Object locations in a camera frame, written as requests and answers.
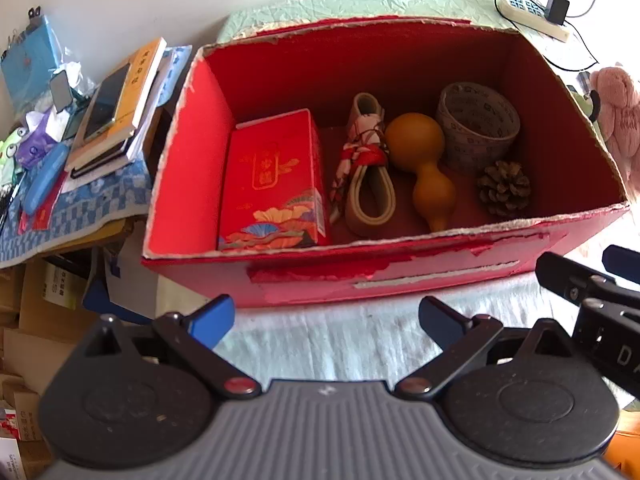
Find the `brown pine cone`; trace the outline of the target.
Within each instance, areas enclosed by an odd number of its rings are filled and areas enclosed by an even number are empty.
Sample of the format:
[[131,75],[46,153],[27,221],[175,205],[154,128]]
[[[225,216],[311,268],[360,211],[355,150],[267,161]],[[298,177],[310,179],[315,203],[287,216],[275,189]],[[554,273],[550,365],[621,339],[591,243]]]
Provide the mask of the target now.
[[517,162],[496,160],[476,179],[480,202],[494,217],[515,219],[528,206],[529,178]]

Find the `small red gift box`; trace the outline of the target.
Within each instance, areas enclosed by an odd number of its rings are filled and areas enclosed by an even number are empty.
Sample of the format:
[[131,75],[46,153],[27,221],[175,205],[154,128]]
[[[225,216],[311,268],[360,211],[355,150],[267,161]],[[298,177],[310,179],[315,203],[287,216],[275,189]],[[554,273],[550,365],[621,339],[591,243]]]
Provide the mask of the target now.
[[326,193],[311,112],[237,125],[224,170],[217,249],[265,252],[327,242]]

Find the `printed packing tape roll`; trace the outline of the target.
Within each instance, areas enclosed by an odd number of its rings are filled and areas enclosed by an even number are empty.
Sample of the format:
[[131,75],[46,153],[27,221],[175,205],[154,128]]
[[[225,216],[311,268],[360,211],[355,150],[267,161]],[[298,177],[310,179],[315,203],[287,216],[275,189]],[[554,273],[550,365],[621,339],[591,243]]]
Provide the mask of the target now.
[[513,105],[474,82],[455,82],[442,90],[437,120],[445,136],[447,162],[465,169],[483,169],[503,157],[521,130]]

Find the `brown bottle gourd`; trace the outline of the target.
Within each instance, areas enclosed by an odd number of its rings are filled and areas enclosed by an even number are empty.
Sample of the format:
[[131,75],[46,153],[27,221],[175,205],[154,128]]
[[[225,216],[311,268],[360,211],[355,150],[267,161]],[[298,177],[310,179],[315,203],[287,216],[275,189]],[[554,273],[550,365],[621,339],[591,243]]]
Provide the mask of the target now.
[[393,165],[416,176],[412,201],[418,214],[432,232],[448,229],[457,192],[438,166],[445,149],[438,122],[419,113],[402,114],[386,127],[385,139]]

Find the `cardboard boxes on floor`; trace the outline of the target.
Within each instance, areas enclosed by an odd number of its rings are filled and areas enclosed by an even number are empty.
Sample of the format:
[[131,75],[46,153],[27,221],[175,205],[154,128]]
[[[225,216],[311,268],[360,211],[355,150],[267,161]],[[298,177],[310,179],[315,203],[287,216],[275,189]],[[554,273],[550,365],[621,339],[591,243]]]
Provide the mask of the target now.
[[74,345],[101,315],[145,325],[150,318],[119,303],[125,266],[139,263],[143,223],[104,245],[26,264],[17,326],[2,335],[4,366],[41,394]]

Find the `blue patterned table cloth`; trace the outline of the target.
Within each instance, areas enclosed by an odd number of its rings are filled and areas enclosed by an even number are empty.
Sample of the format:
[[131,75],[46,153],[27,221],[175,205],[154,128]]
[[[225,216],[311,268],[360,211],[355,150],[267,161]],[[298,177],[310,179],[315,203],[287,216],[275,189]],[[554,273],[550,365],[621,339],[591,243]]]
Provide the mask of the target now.
[[186,67],[189,46],[168,49],[160,61],[162,79],[152,85],[149,104],[144,109],[141,131],[134,135],[131,158],[124,166],[112,160],[96,174],[64,181],[46,218],[31,214],[22,221],[23,205],[35,177],[43,166],[25,174],[12,195],[1,229],[1,265],[16,266],[49,249],[88,236],[108,222],[141,216],[149,211],[152,177],[144,160],[144,141],[150,136],[156,110],[166,104]]

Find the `pink teddy bear plush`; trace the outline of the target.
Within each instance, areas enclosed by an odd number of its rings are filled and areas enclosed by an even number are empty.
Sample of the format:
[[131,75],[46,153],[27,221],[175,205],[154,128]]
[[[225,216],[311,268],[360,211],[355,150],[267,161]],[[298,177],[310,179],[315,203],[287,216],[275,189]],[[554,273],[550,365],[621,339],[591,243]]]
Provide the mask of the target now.
[[639,192],[639,83],[620,66],[597,70],[590,82],[601,102],[604,143],[628,188]]

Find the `large red cardboard box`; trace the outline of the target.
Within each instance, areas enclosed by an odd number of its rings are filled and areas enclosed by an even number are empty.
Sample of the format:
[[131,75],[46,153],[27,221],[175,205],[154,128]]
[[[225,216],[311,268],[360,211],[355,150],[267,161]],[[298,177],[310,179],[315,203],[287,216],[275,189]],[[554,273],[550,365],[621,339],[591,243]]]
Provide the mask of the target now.
[[355,301],[530,271],[628,208],[518,32],[333,21],[198,50],[142,260],[241,307]]

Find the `blue glasses case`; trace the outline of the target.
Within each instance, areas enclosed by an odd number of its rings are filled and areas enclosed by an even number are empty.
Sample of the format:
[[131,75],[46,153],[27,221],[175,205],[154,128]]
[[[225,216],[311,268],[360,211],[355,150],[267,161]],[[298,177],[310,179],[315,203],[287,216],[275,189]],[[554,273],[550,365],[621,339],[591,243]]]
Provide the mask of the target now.
[[40,169],[32,178],[32,183],[22,201],[23,211],[29,217],[36,213],[49,195],[56,180],[62,174],[68,154],[70,154],[70,147],[65,143],[58,143],[44,156]]

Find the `yellow book stack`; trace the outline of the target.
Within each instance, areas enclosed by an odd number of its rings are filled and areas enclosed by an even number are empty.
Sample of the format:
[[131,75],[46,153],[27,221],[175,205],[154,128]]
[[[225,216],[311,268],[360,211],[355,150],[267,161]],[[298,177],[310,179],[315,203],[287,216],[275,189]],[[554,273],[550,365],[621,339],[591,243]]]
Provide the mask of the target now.
[[166,47],[166,40],[157,37],[124,58],[98,85],[67,157],[67,172],[86,166],[136,132]]

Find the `smartphone on books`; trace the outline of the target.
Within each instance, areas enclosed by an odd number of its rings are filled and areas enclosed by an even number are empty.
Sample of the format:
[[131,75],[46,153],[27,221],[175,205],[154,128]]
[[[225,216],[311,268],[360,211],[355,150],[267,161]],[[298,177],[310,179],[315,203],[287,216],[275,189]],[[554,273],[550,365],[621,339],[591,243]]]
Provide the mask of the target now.
[[88,113],[84,134],[85,143],[92,141],[114,124],[129,69],[129,63],[120,66],[101,82],[100,88],[92,99],[92,109]]

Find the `purple tissue pack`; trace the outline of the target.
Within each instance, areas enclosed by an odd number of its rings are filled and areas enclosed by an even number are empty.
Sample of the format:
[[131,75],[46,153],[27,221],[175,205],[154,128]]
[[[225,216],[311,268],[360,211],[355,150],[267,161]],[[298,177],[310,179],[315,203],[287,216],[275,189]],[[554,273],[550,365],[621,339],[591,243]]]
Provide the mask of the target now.
[[69,120],[67,110],[58,113],[54,106],[44,113],[27,113],[28,133],[22,137],[15,160],[26,170],[35,167],[62,140]]

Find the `black charger adapter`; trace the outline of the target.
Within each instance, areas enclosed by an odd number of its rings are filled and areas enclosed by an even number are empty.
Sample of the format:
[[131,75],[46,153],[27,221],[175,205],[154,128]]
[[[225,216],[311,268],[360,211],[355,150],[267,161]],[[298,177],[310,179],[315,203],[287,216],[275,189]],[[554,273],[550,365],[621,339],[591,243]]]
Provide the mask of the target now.
[[568,0],[548,0],[544,9],[544,17],[549,23],[563,25],[569,6]]

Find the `white power strip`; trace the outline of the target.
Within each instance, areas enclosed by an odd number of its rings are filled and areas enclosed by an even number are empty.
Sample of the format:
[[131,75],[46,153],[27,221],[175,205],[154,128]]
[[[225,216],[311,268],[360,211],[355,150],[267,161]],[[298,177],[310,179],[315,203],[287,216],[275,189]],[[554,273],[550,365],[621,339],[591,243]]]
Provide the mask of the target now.
[[529,0],[498,0],[498,11],[509,21],[536,30],[556,40],[567,42],[570,33],[562,25],[549,23],[544,10]]

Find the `green frog toy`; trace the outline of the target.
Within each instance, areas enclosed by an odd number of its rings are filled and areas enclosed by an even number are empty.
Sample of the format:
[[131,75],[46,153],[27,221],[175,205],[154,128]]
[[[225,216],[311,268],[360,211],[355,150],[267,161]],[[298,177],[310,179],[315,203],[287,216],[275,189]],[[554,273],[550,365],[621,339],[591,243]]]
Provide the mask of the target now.
[[13,177],[15,172],[15,155],[20,143],[26,134],[28,129],[25,127],[15,128],[6,140],[1,142],[1,159],[0,159],[0,185],[8,185],[13,183]]

